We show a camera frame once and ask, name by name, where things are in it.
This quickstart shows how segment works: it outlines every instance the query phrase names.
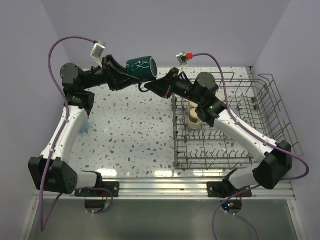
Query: white wall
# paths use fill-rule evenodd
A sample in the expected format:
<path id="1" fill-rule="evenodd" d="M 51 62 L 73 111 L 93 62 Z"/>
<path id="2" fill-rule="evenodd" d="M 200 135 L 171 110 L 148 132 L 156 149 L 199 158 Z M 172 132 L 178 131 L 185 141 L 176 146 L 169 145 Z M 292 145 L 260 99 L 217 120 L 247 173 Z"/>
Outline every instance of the white wall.
<path id="1" fill-rule="evenodd" d="M 41 0 L 60 38 L 107 43 L 121 64 L 152 55 L 162 67 L 176 55 L 210 52 L 224 66 L 253 66 L 290 0 Z M 66 42 L 72 61 L 93 64 L 83 42 Z M 212 66 L 208 59 L 194 61 Z"/>
<path id="2" fill-rule="evenodd" d="M 292 0 L 254 66 L 272 73 L 297 131 L 310 174 L 292 182 L 310 240 L 320 236 L 320 1 Z M 296 174 L 301 174 L 300 165 Z"/>
<path id="3" fill-rule="evenodd" d="M 61 117 L 62 100 L 47 67 L 58 39 L 40 0 L 5 0 L 0 7 L 0 233 L 18 239 L 34 190 L 28 170 Z M 53 71 L 69 62 L 63 47 Z"/>

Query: cable connector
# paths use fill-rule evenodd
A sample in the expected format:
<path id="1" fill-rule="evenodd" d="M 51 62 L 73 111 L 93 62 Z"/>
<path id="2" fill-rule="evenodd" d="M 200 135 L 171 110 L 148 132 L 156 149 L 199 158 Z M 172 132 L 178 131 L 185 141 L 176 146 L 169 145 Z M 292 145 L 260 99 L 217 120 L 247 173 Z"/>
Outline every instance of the cable connector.
<path id="1" fill-rule="evenodd" d="M 191 60 L 191 59 L 194 58 L 194 55 L 193 55 L 191 52 L 189 52 L 189 53 L 187 53 L 187 54 L 185 55 L 185 57 L 186 57 L 187 60 Z"/>
<path id="2" fill-rule="evenodd" d="M 99 66 L 102 68 L 102 53 L 104 52 L 106 48 L 106 43 L 104 41 L 99 40 L 98 42 L 95 41 L 95 44 L 91 51 L 91 57 L 93 60 L 99 64 Z"/>
<path id="3" fill-rule="evenodd" d="M 180 53 L 176 56 L 176 58 L 178 59 L 178 62 L 179 62 L 180 66 L 181 66 L 182 68 L 188 65 L 187 56 L 186 56 L 186 54 L 185 54 L 184 51 L 183 51 L 183 52 L 180 52 Z"/>

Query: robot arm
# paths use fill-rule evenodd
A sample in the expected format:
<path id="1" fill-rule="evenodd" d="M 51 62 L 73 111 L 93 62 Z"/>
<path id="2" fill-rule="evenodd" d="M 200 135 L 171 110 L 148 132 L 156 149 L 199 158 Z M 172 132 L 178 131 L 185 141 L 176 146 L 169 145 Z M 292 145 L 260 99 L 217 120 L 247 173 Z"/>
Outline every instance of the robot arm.
<path id="1" fill-rule="evenodd" d="M 144 87 L 163 98 L 170 98 L 172 93 L 175 93 L 182 98 L 197 103 L 198 107 L 195 111 L 203 122 L 236 140 L 257 161 L 251 167 L 230 172 L 217 185 L 216 191 L 225 198 L 250 185 L 259 184 L 266 189 L 273 189 L 292 168 L 292 157 L 267 146 L 265 143 L 270 143 L 288 152 L 291 152 L 290 144 L 286 141 L 278 143 L 264 136 L 231 111 L 237 119 L 234 121 L 230 117 L 226 105 L 216 97 L 219 86 L 210 73 L 200 73 L 193 84 L 180 79 L 178 75 L 178 69 L 173 68 L 167 76 L 146 83 Z M 238 123 L 246 126 L 251 132 L 264 139 L 265 142 L 256 140 Z"/>
<path id="2" fill-rule="evenodd" d="M 161 98 L 168 99 L 172 94 L 176 94 L 197 103 L 196 113 L 203 122 L 223 131 L 248 150 L 257 164 L 230 172 L 216 189 L 223 198 L 231 196 L 243 187 L 257 183 L 266 189 L 273 189 L 291 169 L 290 156 L 257 141 L 237 123 L 241 122 L 256 135 L 265 139 L 265 142 L 279 148 L 291 152 L 291 146 L 285 141 L 277 143 L 262 135 L 238 117 L 236 122 L 231 119 L 226 105 L 216 97 L 219 86 L 210 73 L 200 73 L 195 83 L 191 83 L 179 77 L 177 68 L 172 68 L 165 77 L 157 80 L 135 77 L 128 74 L 112 55 L 104 57 L 101 65 L 102 67 L 98 66 L 89 71 L 83 71 L 73 63 L 68 63 L 61 68 L 60 76 L 69 103 L 70 116 L 53 153 L 45 181 L 45 191 L 71 194 L 76 189 L 103 188 L 101 174 L 87 171 L 75 172 L 68 162 L 78 132 L 94 105 L 94 93 L 86 90 L 104 84 L 108 84 L 112 91 L 119 91 L 131 85 L 147 82 L 144 87 Z M 63 110 L 62 118 L 49 145 L 40 157 L 32 157 L 29 161 L 28 167 L 37 189 L 40 189 L 44 167 L 52 151 L 51 144 L 65 120 L 65 115 L 66 108 Z"/>

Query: dish rack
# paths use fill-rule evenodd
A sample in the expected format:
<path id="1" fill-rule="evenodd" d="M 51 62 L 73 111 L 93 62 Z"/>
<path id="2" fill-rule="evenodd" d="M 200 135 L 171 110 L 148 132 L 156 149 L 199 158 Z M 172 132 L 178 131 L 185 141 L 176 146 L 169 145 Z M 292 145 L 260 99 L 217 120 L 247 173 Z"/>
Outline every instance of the dish rack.
<path id="1" fill-rule="evenodd" d="M 223 92 L 220 73 L 211 74 L 219 85 L 218 91 Z M 224 72 L 223 76 L 229 104 L 235 114 L 265 136 L 277 142 L 286 140 L 295 154 L 303 154 L 272 74 L 260 74 L 259 78 L 253 78 L 249 70 L 248 79 L 236 79 L 233 72 Z M 206 123 L 202 123 L 200 129 L 188 128 L 187 104 L 187 100 L 177 95 L 172 98 L 176 169 L 228 173 L 233 169 L 250 167 L 256 162 L 245 148 L 222 131 Z"/>

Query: speckled white surface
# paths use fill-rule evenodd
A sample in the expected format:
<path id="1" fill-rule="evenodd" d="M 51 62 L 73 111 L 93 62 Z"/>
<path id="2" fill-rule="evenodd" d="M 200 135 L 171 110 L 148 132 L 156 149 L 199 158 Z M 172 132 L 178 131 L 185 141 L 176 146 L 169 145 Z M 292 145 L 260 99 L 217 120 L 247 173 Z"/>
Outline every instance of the speckled white surface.
<path id="1" fill-rule="evenodd" d="M 163 77 L 170 68 L 160 68 Z M 217 68 L 187 68 L 190 78 Z M 245 68 L 223 68 L 234 78 L 248 79 Z M 73 146 L 70 166 L 75 170 L 98 171 L 104 177 L 157 178 L 219 176 L 213 170 L 174 169 L 173 112 L 170 99 L 152 92 L 141 93 L 138 86 L 111 92 L 108 86 L 90 89 L 95 104 L 90 129 L 80 133 Z"/>

